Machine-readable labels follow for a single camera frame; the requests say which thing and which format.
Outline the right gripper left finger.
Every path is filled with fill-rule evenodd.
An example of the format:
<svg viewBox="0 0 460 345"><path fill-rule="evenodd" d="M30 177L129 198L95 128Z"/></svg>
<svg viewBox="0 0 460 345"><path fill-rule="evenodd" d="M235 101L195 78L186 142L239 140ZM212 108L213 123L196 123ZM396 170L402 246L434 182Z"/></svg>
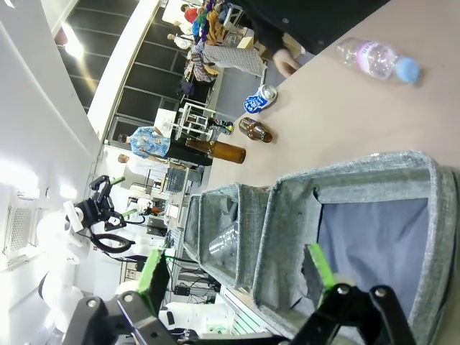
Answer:
<svg viewBox="0 0 460 345"><path fill-rule="evenodd" d="M158 317L169 281L164 251L155 249L135 290L109 301L94 295L78 302L64 343L115 344L120 336L132 336L138 344L176 344Z"/></svg>

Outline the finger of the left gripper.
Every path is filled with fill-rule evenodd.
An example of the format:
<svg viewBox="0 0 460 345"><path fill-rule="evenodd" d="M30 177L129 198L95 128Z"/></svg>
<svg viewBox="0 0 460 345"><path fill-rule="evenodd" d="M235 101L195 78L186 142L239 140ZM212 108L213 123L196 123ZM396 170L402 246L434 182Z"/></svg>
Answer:
<svg viewBox="0 0 460 345"><path fill-rule="evenodd" d="M94 192L95 197L109 197L112 187L123 181L125 181L123 176L112 180L108 175L101 175L89 183L89 188Z"/></svg>
<svg viewBox="0 0 460 345"><path fill-rule="evenodd" d="M119 213L116 211L104 211L103 222L105 231L113 231L124 228L127 225L125 220L126 216L130 216L137 212L137 209L126 211L125 213Z"/></svg>

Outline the person's right hand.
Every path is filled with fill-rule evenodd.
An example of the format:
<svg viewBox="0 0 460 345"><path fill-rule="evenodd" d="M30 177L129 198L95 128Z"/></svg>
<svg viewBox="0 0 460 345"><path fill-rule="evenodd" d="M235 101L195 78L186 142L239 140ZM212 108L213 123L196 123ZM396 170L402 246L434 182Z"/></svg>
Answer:
<svg viewBox="0 0 460 345"><path fill-rule="evenodd" d="M273 56L272 61L284 78L289 78L299 68L300 64L293 58L289 50L280 49Z"/></svg>

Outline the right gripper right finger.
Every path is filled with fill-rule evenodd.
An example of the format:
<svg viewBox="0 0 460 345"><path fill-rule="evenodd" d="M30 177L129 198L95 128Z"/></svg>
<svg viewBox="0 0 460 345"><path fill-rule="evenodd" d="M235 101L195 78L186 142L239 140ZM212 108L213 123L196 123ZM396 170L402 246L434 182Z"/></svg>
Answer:
<svg viewBox="0 0 460 345"><path fill-rule="evenodd" d="M365 344L414 344L394 290L377 285L364 292L338 282L319 244L304 247L301 272L315 311L291 344L331 344L340 328L355 328Z"/></svg>

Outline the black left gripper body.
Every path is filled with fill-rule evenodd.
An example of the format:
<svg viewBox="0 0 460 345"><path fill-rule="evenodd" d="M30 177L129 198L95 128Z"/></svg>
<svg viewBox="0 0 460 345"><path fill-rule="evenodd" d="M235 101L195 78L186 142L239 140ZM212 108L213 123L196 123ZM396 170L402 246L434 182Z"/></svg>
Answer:
<svg viewBox="0 0 460 345"><path fill-rule="evenodd" d="M75 203L74 206L78 216L83 217L80 222L84 229L89 229L101 221L104 223L105 231L115 229L115 225L109 221L114 215L114 205L110 196L102 196L101 200L98 200L98 196L93 195L91 198Z"/></svg>

